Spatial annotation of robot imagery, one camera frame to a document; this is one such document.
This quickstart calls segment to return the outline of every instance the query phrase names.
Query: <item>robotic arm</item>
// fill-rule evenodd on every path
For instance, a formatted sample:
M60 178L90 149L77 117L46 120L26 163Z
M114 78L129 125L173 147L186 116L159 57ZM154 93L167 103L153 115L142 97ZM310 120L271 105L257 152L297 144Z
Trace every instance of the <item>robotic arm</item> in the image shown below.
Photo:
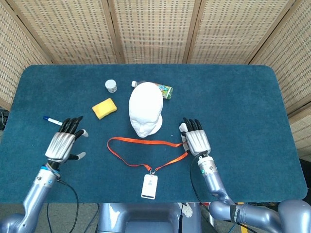
M209 211L216 220L230 220L247 224L271 233L311 233L311 206L302 200L285 200L278 206L278 212L266 207L248 204L236 205L227 194L217 167L210 153L210 145L198 120L187 120L180 124L184 148L198 158L211 195L218 198L209 205Z
M59 132L54 135L45 153L48 162L41 167L23 202L25 214L13 214L0 221L0 233L35 232L45 198L54 183L60 181L59 166L67 160L79 160L86 155L85 152L79 155L70 154L74 141L81 135L88 136L85 130L79 130L75 133L82 118L81 116L66 119Z

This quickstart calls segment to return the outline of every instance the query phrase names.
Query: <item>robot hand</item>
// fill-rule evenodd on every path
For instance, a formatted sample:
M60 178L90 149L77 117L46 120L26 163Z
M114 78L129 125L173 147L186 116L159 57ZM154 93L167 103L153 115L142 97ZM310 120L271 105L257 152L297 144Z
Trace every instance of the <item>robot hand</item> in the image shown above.
M202 130L201 124L198 120L191 120L183 118L184 122L180 123L179 130L181 131L181 138L184 144L185 151L191 152L194 156L205 153L210 153L210 145L205 134Z
M88 136L85 130L79 130L75 133L82 118L83 117L80 116L73 119L68 118L64 121L59 131L52 138L50 145L45 153L45 156L49 161L63 164L68 159L79 160L86 155L85 152L82 152L79 155L70 154L74 141L81 135L86 137Z

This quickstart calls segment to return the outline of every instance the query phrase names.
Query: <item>marker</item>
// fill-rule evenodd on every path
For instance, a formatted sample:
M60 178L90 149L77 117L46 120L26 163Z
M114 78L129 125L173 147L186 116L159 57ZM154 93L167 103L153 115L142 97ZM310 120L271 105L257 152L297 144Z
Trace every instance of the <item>marker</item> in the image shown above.
M60 125L61 126L63 124L62 122L60 122L58 120L54 120L54 119L52 119L52 118L50 118L48 116L43 116L43 119L45 119L45 120L47 120L49 122L52 122L52 123L54 123L56 125Z

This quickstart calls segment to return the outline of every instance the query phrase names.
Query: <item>small container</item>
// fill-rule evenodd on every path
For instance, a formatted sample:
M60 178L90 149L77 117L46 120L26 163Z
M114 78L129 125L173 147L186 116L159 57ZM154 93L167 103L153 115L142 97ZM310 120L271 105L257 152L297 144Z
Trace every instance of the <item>small container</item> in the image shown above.
M114 93L117 91L117 83L113 79L109 79L105 82L105 87L110 93Z
M132 81L132 87L135 88L139 84L144 83L144 82L146 81L140 81L140 82ZM171 86L165 86L165 85L157 84L157 83L154 83L154 84L160 88L164 99L167 99L167 100L171 99L172 94L173 94L173 88Z

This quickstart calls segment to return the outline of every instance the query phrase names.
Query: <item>woven room divider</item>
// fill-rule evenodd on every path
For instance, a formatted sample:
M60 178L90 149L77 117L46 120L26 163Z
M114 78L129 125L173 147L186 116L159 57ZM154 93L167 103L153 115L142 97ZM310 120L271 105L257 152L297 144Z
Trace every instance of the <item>woven room divider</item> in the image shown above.
M14 12L0 2L0 106L11 108L19 78L26 67L48 63L51 63L48 56Z
M55 64L117 63L106 0L8 0Z
M182 63L193 12L200 1L108 2L126 63Z
M311 0L296 1L282 22L251 63L274 69L299 156L311 161Z
M285 14L288 0L205 0L189 63L247 64L263 38Z

